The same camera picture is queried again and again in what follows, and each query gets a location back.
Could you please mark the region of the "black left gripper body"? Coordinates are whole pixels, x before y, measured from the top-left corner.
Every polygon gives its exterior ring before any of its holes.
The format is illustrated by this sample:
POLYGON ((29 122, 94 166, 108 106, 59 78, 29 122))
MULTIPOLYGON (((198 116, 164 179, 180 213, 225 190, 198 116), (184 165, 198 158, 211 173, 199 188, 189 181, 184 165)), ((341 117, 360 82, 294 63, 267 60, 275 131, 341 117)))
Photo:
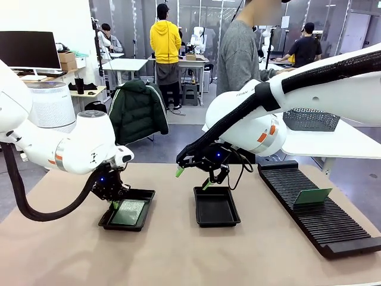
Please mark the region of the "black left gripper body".
POLYGON ((125 199, 128 192, 120 194, 120 187, 123 184, 120 175, 124 170, 125 167, 113 169, 111 166, 100 166, 94 171, 96 173, 96 181, 93 184, 91 192, 101 200, 111 200, 112 198, 125 199))

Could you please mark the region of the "green perforated circuit board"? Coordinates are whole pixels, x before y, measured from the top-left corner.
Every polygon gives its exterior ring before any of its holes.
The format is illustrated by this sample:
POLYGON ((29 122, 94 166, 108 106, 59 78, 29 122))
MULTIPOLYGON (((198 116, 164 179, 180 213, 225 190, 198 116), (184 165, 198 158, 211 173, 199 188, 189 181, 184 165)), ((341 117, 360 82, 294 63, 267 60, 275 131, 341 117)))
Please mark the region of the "green perforated circuit board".
POLYGON ((111 223, 135 226, 142 214, 145 204, 145 200, 123 200, 111 218, 111 223))
POLYGON ((300 191, 293 204, 295 206, 301 206, 304 204, 323 203, 331 191, 331 188, 306 189, 300 191))

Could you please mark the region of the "black ESD tray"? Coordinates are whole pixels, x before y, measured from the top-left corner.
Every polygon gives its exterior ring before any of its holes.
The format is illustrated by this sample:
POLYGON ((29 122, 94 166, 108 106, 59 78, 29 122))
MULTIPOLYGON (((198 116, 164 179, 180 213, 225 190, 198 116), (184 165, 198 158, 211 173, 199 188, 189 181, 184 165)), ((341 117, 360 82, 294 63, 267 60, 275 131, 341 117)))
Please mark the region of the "black ESD tray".
POLYGON ((200 228, 234 227, 241 222, 231 190, 227 186, 193 189, 195 216, 200 228))
POLYGON ((146 204, 143 208, 142 214, 140 215, 140 218, 135 226, 127 226, 127 225, 116 225, 111 223, 111 218, 115 214, 116 210, 114 210, 111 206, 109 209, 104 213, 104 215, 101 217, 100 221, 98 222, 98 226, 106 229, 106 230, 115 230, 115 231, 133 231, 133 232, 139 232, 142 230, 146 217, 149 212, 149 208, 152 203, 152 199, 155 195, 154 190, 147 190, 147 189, 130 189, 130 191, 127 193, 127 197, 125 199, 120 200, 120 203, 123 200, 145 200, 146 204))

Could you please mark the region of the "person's right forearm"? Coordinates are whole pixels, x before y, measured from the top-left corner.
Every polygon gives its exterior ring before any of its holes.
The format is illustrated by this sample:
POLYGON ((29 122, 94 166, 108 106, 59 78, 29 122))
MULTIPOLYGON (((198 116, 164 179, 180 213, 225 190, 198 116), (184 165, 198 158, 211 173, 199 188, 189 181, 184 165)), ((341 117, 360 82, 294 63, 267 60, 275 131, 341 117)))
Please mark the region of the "person's right forearm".
POLYGON ((266 82, 272 77, 278 75, 281 72, 281 70, 275 70, 275 69, 264 69, 260 70, 260 81, 266 82))

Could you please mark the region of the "grey step stool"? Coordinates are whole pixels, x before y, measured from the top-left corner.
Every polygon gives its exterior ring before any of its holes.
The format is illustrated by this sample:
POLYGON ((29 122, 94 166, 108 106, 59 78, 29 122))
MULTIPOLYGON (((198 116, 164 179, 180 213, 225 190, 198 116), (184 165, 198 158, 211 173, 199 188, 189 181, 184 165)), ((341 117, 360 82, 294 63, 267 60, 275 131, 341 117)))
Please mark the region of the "grey step stool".
POLYGON ((198 87, 196 84, 183 84, 182 92, 183 105, 198 106, 198 87))

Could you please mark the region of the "black backpack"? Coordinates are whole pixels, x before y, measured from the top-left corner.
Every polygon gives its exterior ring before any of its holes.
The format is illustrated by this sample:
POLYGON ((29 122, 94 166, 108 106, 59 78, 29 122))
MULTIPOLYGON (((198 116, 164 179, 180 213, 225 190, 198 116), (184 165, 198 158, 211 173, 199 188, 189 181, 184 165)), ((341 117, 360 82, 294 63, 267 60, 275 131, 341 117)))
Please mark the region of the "black backpack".
POLYGON ((101 101, 93 101, 93 102, 86 104, 85 105, 85 111, 90 111, 90 110, 101 111, 101 112, 107 113, 107 107, 101 101))

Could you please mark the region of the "white cylindrical air purifier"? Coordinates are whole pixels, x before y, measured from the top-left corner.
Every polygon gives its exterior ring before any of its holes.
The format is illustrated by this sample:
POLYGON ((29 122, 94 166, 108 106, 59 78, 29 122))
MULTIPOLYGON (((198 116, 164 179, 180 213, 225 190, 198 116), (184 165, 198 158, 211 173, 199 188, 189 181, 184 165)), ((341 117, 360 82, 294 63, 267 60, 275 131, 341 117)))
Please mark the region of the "white cylindrical air purifier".
POLYGON ((68 85, 55 81, 26 85, 33 99, 29 120, 40 128, 70 133, 76 125, 76 115, 68 85))

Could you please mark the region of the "black cloth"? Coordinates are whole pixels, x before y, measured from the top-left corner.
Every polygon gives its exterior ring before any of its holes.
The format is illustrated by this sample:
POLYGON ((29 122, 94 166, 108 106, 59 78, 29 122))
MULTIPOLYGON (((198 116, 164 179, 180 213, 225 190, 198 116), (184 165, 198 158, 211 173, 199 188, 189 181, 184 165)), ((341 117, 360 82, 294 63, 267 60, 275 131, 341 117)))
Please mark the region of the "black cloth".
MULTIPOLYGON (((73 85, 72 83, 69 83, 68 84, 68 88, 70 91, 76 91, 76 86, 73 85)), ((84 91, 95 91, 97 90, 97 86, 94 84, 94 83, 90 83, 90 84, 84 84, 84 91)))

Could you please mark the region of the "person in grey sweater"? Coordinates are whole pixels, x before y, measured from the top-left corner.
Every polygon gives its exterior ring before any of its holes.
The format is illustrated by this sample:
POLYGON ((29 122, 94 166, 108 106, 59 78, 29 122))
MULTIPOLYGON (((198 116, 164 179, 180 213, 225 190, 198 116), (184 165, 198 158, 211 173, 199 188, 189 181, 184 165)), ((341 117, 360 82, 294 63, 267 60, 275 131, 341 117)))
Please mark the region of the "person in grey sweater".
POLYGON ((221 40, 217 67, 217 96, 229 91, 238 91, 252 79, 260 81, 258 49, 253 27, 273 22, 282 3, 289 1, 245 0, 245 6, 229 24, 221 40))

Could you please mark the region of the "grey mesh basket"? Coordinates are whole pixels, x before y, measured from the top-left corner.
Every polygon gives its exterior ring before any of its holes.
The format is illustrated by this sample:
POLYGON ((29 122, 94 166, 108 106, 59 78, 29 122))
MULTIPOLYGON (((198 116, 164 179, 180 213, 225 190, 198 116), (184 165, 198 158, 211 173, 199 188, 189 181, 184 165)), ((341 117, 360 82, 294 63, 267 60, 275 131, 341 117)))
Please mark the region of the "grey mesh basket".
POLYGON ((294 131, 334 132, 340 117, 309 108, 295 108, 283 113, 286 126, 294 131))

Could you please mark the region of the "wooden top desk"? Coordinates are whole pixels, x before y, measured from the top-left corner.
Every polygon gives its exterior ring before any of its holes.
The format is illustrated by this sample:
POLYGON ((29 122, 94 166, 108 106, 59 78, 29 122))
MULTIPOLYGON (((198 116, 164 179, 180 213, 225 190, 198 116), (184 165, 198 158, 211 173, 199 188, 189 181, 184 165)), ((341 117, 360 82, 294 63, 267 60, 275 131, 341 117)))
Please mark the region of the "wooden top desk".
POLYGON ((58 77, 47 76, 42 80, 28 80, 23 79, 23 82, 28 88, 34 89, 51 89, 57 87, 63 87, 71 82, 74 82, 76 76, 80 76, 82 72, 85 72, 86 68, 70 70, 58 77))

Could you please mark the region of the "black tripod stand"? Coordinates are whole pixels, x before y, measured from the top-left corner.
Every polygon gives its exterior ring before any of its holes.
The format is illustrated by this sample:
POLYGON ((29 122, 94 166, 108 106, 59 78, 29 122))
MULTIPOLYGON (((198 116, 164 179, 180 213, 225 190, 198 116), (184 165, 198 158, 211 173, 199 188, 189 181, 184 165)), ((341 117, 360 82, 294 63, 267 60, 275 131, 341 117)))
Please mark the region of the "black tripod stand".
POLYGON ((101 49, 99 47, 99 37, 98 37, 98 25, 97 25, 98 20, 91 17, 91 22, 92 22, 92 28, 95 32, 95 48, 96 48, 96 56, 98 60, 98 73, 99 73, 99 76, 101 77, 101 81, 104 82, 104 70, 102 68, 102 55, 101 55, 101 49))
POLYGON ((269 44, 268 44, 268 51, 267 51, 267 61, 266 61, 266 64, 268 65, 268 62, 270 60, 270 54, 271 54, 271 51, 273 49, 273 45, 272 45, 272 41, 273 41, 273 35, 274 35, 274 29, 276 28, 271 28, 270 29, 270 38, 269 38, 269 44))

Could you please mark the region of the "white work table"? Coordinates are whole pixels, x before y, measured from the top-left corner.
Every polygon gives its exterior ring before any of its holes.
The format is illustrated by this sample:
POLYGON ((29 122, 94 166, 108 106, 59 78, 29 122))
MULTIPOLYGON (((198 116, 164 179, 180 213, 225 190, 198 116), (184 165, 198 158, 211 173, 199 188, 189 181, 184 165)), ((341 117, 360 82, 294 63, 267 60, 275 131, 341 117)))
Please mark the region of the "white work table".
POLYGON ((333 132, 288 129, 282 152, 290 156, 324 158, 321 171, 329 176, 337 158, 381 160, 381 144, 343 120, 333 132))

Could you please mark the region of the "seated person in grey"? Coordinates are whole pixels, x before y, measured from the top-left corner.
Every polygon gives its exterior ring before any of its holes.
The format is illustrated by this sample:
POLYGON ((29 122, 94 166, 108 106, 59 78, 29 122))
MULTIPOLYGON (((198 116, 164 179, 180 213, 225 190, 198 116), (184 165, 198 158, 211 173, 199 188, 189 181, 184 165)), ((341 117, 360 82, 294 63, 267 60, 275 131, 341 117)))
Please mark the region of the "seated person in grey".
POLYGON ((101 24, 101 32, 103 33, 106 40, 110 43, 107 45, 109 52, 111 53, 122 53, 123 47, 120 41, 111 34, 111 26, 107 23, 101 24))

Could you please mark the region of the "black computer monitor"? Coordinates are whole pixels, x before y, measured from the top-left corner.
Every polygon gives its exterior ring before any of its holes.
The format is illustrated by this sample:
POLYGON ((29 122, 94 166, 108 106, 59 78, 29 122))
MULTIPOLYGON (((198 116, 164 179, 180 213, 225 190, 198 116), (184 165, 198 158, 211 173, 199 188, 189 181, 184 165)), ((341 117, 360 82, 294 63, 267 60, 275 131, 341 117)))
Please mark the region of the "black computer monitor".
POLYGON ((22 77, 28 81, 46 79, 39 70, 61 70, 52 32, 0 31, 0 60, 14 70, 32 70, 32 74, 22 77))

